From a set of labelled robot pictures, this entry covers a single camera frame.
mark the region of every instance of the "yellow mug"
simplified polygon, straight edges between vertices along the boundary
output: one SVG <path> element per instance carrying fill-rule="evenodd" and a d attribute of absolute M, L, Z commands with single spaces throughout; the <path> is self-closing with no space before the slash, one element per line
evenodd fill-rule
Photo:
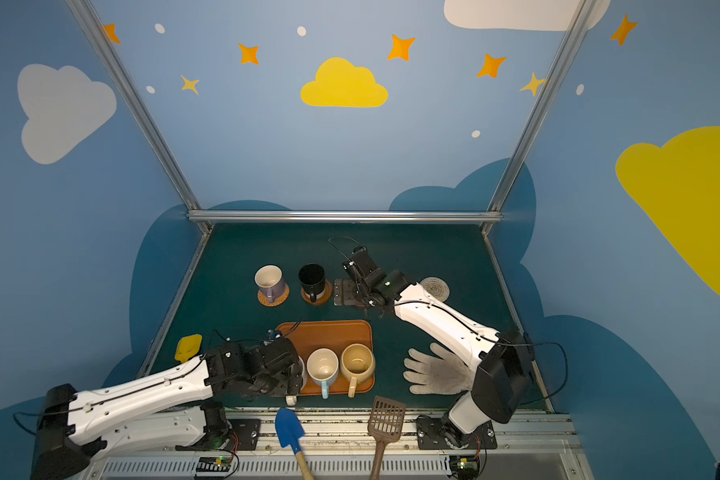
<path fill-rule="evenodd" d="M 362 343 L 353 343 L 342 352 L 340 363 L 342 375 L 349 380 L 349 398 L 353 398 L 358 384 L 373 375 L 376 360 L 371 349 Z"/>

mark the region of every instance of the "orange serving tray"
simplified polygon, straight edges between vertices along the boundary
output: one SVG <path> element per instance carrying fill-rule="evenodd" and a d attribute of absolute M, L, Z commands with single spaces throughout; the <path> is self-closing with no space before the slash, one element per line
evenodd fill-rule
<path fill-rule="evenodd" d="M 277 329 L 283 333 L 294 326 L 294 322 L 281 323 Z M 339 360 L 345 348 L 353 343 L 362 343 L 373 352 L 371 324 L 364 320 L 328 320 L 325 322 L 302 322 L 298 328 L 288 334 L 296 347 L 298 356 L 307 359 L 317 349 L 331 349 Z M 366 393 L 373 388 L 375 375 L 358 385 L 355 393 Z M 349 380 L 339 372 L 338 378 L 328 389 L 328 393 L 349 393 Z M 320 395 L 320 386 L 307 375 L 307 385 L 299 395 Z"/>

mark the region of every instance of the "brown slotted scoop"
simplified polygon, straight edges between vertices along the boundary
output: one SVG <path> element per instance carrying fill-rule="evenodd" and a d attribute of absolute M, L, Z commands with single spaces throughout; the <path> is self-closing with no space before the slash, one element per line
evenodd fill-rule
<path fill-rule="evenodd" d="M 400 439 L 403 433 L 403 420 L 405 419 L 405 404 L 396 402 L 383 396 L 373 399 L 373 410 L 368 419 L 368 434 L 376 439 L 376 454 L 373 456 L 371 480 L 378 480 L 382 470 L 382 457 L 388 443 Z"/>

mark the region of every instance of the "yellow cloud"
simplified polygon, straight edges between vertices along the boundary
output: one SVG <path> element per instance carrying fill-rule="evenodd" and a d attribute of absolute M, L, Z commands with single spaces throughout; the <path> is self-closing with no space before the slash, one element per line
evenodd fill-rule
<path fill-rule="evenodd" d="M 633 145 L 616 162 L 616 176 L 720 295 L 720 127 L 688 130 L 662 148 Z"/>
<path fill-rule="evenodd" d="M 314 107 L 378 107 L 387 96 L 370 70 L 338 57 L 326 60 L 315 81 L 302 87 L 302 101 Z"/>

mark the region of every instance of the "white cloud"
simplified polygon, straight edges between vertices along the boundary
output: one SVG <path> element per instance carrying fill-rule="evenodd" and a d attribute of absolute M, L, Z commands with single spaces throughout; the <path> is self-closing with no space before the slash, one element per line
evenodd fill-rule
<path fill-rule="evenodd" d="M 445 18 L 462 28 L 565 31 L 579 0 L 445 0 Z M 595 0 L 588 28 L 595 26 L 610 0 Z"/>
<path fill-rule="evenodd" d="M 19 73 L 19 101 L 29 117 L 21 143 L 32 160 L 52 164 L 104 125 L 117 100 L 107 84 L 75 67 L 32 64 Z"/>

